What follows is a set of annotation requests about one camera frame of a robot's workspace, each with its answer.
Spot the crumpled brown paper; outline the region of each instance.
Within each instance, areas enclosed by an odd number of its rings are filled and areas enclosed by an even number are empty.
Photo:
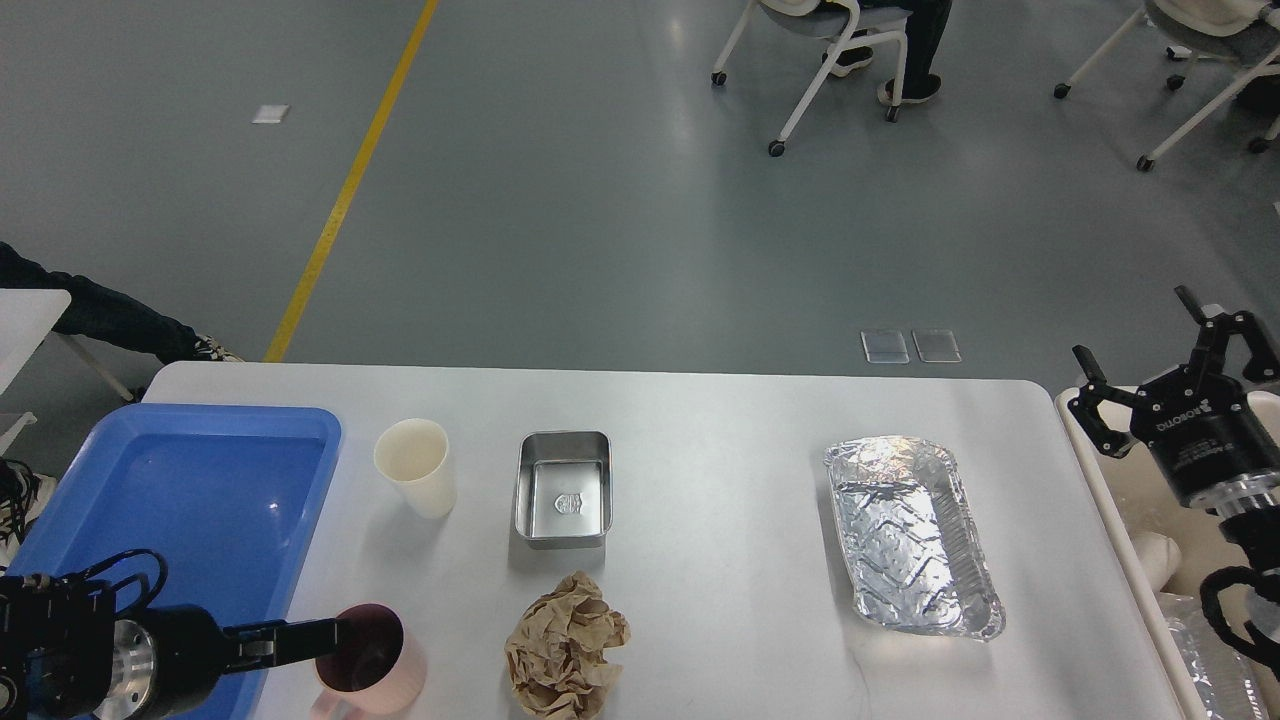
[[[511,689],[525,712],[545,720],[591,720],[622,674],[604,648],[631,638],[599,585],[579,570],[538,598],[507,638]]]

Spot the blue plastic tray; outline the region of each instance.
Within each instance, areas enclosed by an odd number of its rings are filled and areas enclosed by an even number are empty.
[[[338,419],[314,407],[116,410],[90,433],[9,571],[63,574],[147,547],[169,561],[154,607],[198,605],[223,626],[284,618],[340,434]],[[147,566],[136,559],[106,577]],[[180,717],[246,717],[264,675],[224,676]]]

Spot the jeans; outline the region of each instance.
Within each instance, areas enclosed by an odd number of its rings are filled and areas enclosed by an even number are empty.
[[[924,82],[929,77],[933,55],[947,28],[951,0],[860,0],[863,8],[902,8],[910,10],[906,19],[906,78],[904,90]]]
[[[83,275],[50,273],[0,242],[0,287],[65,290],[72,302],[54,332],[82,334],[161,363],[196,360],[196,331]]]

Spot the black sneaker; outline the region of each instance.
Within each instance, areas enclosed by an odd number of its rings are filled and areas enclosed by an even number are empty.
[[[836,58],[836,64],[831,67],[832,77],[845,77],[854,70],[860,70],[867,65],[872,64],[876,59],[876,53],[870,47],[854,47],[852,50],[845,50]],[[822,61],[827,61],[827,54],[822,54]]]
[[[0,556],[13,559],[56,484],[54,478],[31,471],[26,462],[0,460]]]
[[[938,94],[942,87],[942,78],[938,76],[929,76],[919,83],[906,83],[902,88],[902,105],[919,105],[922,102],[928,102]],[[888,106],[893,104],[893,81],[888,81],[884,85],[876,88],[876,97],[881,101],[881,105]]]
[[[216,340],[202,334],[196,336],[196,351],[193,360],[212,360],[215,363],[243,363],[244,359],[227,350]]]

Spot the pink mug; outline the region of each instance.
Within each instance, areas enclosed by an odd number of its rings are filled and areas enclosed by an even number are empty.
[[[324,688],[311,706],[311,720],[326,720],[342,702],[352,706],[346,720],[408,707],[426,682],[426,657],[396,611],[366,602],[343,610],[338,619],[351,624],[351,641],[316,659]]]

